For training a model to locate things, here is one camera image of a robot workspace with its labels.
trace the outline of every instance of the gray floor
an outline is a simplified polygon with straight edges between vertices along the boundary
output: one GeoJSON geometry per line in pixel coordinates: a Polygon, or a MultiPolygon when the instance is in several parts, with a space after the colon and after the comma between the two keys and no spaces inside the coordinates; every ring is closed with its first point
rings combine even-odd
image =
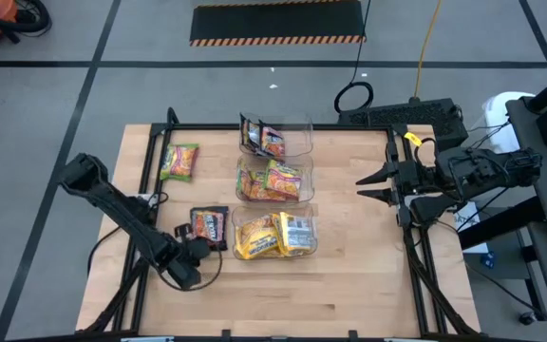
{"type": "MultiPolygon", "coordinates": [[[[44,1],[54,20],[52,30],[40,38],[21,37],[17,46],[6,41],[0,45],[0,61],[9,61],[0,65],[0,313],[73,113],[81,120],[69,156],[81,151],[95,154],[110,168],[123,127],[161,121],[169,105],[184,123],[231,123],[239,111],[306,113],[317,123],[336,120],[332,100],[350,79],[350,67],[101,67],[85,106],[80,103],[76,108],[89,63],[14,63],[91,61],[111,5],[118,1],[44,1]]],[[[356,45],[191,48],[192,8],[205,3],[209,1],[121,0],[102,60],[355,58],[356,45]]],[[[435,5],[435,0],[373,0],[362,60],[417,61],[435,5]]],[[[547,1],[532,0],[529,5],[547,41],[547,1]]],[[[424,69],[420,92],[424,100],[452,98],[462,106],[466,126],[479,118],[481,104],[489,97],[508,90],[537,92],[547,85],[547,61],[518,0],[444,1],[425,60],[468,63],[470,68],[424,69]],[[507,64],[495,62],[520,63],[501,68],[507,64]]],[[[404,102],[412,94],[416,69],[389,65],[358,70],[358,79],[375,89],[374,105],[404,102]]],[[[360,91],[350,93],[342,107],[356,106],[364,97],[360,91]]],[[[85,262],[100,216],[83,201],[61,192],[55,195],[8,339],[73,332],[85,262]]],[[[535,335],[536,328],[516,323],[522,308],[490,284],[472,280],[484,332],[547,340],[547,323],[537,324],[541,331],[535,335]]],[[[521,283],[507,285],[525,294],[521,283]]]]}

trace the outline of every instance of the wooden table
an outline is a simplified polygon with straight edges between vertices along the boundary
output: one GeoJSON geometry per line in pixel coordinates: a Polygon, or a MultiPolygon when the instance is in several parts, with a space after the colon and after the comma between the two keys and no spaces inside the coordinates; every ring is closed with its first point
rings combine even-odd
{"type": "MultiPolygon", "coordinates": [[[[432,135],[429,126],[409,128],[422,138],[432,135]]],[[[125,128],[112,182],[126,194],[138,192],[148,132],[149,125],[125,128]]],[[[199,143],[200,151],[191,183],[164,183],[170,200],[160,208],[159,229],[172,234],[175,226],[189,221],[189,210],[195,206],[229,205],[234,210],[241,205],[235,193],[237,141],[237,131],[173,131],[173,143],[199,143]]],[[[344,337],[348,330],[357,330],[362,337],[418,336],[395,209],[356,195],[354,184],[382,166],[386,141],[385,132],[314,131],[315,196],[311,204],[317,219],[318,250],[296,259],[254,261],[237,260],[231,251],[225,252],[218,280],[194,293],[166,287],[151,270],[140,334],[220,335],[221,330],[231,329],[234,336],[344,337]]],[[[428,147],[425,144],[420,150],[424,162],[433,158],[428,147]]],[[[157,167],[154,162],[150,189],[157,167]]],[[[442,220],[452,222],[450,217],[442,220]]],[[[100,236],[115,227],[104,217],[100,236]]],[[[230,245],[233,229],[229,219],[230,245]]],[[[457,235],[436,225],[429,236],[441,290],[468,325],[478,330],[457,235]]],[[[118,233],[96,252],[78,329],[88,326],[118,290],[127,241],[127,234],[118,233]]],[[[205,277],[212,276],[217,263],[217,254],[212,254],[200,271],[205,277]]],[[[134,291],[128,297],[125,328],[133,301],[134,291]]],[[[427,290],[424,302],[429,329],[435,332],[427,290]]]]}

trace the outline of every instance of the plastic container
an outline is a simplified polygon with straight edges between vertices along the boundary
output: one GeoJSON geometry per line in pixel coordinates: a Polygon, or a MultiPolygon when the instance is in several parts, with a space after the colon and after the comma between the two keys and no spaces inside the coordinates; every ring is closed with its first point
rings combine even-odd
{"type": "Polygon", "coordinates": [[[250,203],[265,203],[265,204],[284,204],[284,203],[300,203],[307,202],[313,199],[313,160],[309,155],[297,157],[276,158],[276,161],[283,162],[286,166],[299,171],[301,182],[299,185],[298,199],[286,197],[284,200],[265,200],[265,199],[250,199],[242,192],[241,181],[242,173],[240,171],[241,164],[244,163],[249,172],[264,172],[267,169],[267,164],[272,158],[258,157],[254,155],[242,154],[237,159],[237,176],[236,176],[236,195],[240,200],[250,203]]]}
{"type": "MultiPolygon", "coordinates": [[[[253,113],[241,113],[246,119],[258,124],[259,120],[277,130],[284,138],[286,157],[305,155],[313,149],[311,118],[307,115],[259,116],[253,113]]],[[[243,153],[254,155],[255,152],[242,145],[242,131],[239,132],[239,149],[243,153]]]]}
{"type": "Polygon", "coordinates": [[[253,207],[253,206],[239,206],[232,213],[232,224],[234,225],[234,256],[240,260],[256,260],[263,258],[291,258],[291,257],[304,257],[313,254],[318,248],[318,237],[315,224],[315,218],[313,216],[313,209],[311,205],[302,205],[296,207],[276,207],[271,206],[268,208],[265,207],[253,207]],[[289,256],[284,256],[280,253],[278,246],[273,247],[267,252],[263,252],[258,256],[245,258],[238,251],[239,248],[239,239],[241,238],[241,227],[255,219],[263,218],[270,214],[280,214],[286,213],[295,218],[295,222],[300,222],[296,224],[291,224],[293,226],[292,231],[295,233],[295,237],[301,237],[303,243],[307,241],[309,249],[304,250],[295,250],[290,252],[289,256]]]}

